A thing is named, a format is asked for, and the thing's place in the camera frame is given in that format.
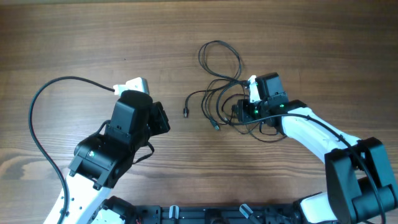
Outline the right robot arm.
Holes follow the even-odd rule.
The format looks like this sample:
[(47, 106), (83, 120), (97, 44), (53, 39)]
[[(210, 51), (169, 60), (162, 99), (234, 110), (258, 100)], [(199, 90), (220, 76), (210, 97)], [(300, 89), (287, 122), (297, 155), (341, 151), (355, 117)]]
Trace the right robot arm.
[(233, 106), (240, 125), (257, 123), (305, 146), (325, 165), (326, 192), (298, 201), (303, 223), (361, 223), (397, 208), (397, 182), (376, 138), (346, 134), (300, 100), (290, 101), (277, 73), (251, 76), (248, 95)]

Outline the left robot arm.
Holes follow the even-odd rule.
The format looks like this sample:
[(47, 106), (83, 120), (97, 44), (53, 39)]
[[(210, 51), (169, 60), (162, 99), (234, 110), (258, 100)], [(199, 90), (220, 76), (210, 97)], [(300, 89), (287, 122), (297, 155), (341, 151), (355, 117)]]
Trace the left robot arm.
[(136, 158), (142, 147), (153, 149), (150, 137), (170, 131), (161, 102), (135, 90), (121, 93), (110, 120), (74, 150), (69, 172), (46, 223), (89, 223), (118, 180), (132, 167), (150, 157)]

